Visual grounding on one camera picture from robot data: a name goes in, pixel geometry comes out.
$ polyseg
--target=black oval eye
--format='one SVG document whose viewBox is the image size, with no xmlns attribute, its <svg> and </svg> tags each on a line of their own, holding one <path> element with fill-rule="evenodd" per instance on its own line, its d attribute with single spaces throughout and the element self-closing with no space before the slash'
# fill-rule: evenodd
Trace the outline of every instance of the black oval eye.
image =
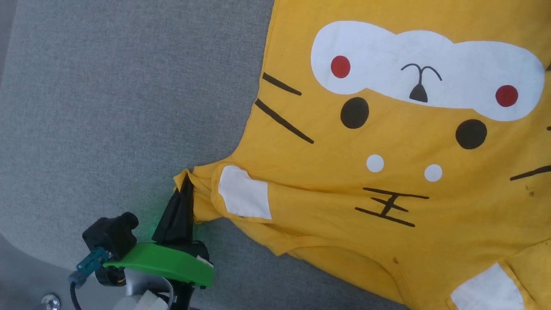
<svg viewBox="0 0 551 310">
<path fill-rule="evenodd" d="M 362 127 L 369 116 L 369 106 L 365 99 L 354 97 L 344 103 L 341 110 L 341 122 L 350 129 Z"/>
<path fill-rule="evenodd" d="M 455 131 L 457 143 L 464 149 L 474 149 L 482 145 L 486 140 L 488 130 L 486 125 L 479 120 L 466 120 Z"/>
</svg>

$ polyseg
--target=white dot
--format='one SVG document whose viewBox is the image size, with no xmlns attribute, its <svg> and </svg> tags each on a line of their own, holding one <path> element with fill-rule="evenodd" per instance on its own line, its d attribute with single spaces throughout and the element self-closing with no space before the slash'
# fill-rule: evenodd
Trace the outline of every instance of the white dot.
<svg viewBox="0 0 551 310">
<path fill-rule="evenodd" d="M 436 182 L 442 177 L 442 168 L 437 164 L 432 164 L 425 169 L 425 179 L 429 182 Z"/>
<path fill-rule="evenodd" d="M 371 172 L 379 172 L 382 170 L 382 167 L 385 166 L 385 161 L 377 154 L 373 154 L 368 157 L 367 161 L 368 169 Z"/>
</svg>

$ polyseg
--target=red circle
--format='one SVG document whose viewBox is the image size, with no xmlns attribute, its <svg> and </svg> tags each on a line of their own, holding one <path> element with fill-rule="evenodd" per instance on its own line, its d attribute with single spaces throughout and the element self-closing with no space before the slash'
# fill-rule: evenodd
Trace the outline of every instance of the red circle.
<svg viewBox="0 0 551 310">
<path fill-rule="evenodd" d="M 495 92 L 495 100 L 503 107 L 512 106 L 518 99 L 518 91 L 514 86 L 503 85 Z"/>
<path fill-rule="evenodd" d="M 337 56 L 331 62 L 331 72 L 338 78 L 344 78 L 350 73 L 350 61 L 344 56 Z"/>
</svg>

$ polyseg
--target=green bracket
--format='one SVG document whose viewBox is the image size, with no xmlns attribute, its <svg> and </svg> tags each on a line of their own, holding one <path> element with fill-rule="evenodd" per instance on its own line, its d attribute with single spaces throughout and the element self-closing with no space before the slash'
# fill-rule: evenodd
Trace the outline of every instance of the green bracket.
<svg viewBox="0 0 551 310">
<path fill-rule="evenodd" d="M 104 267 L 130 268 L 169 280 L 211 287 L 214 268 L 207 262 L 185 252 L 154 243 L 138 243 L 120 261 L 108 261 Z"/>
</svg>

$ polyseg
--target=cable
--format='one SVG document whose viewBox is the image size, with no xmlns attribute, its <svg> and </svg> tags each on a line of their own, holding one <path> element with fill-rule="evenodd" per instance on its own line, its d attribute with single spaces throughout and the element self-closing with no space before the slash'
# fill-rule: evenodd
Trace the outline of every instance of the cable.
<svg viewBox="0 0 551 310">
<path fill-rule="evenodd" d="M 71 287 L 69 288 L 69 291 L 71 292 L 71 301 L 73 301 L 74 310 L 82 310 L 78 304 L 77 293 L 74 290 L 76 285 L 77 284 L 75 282 L 71 282 Z"/>
</svg>

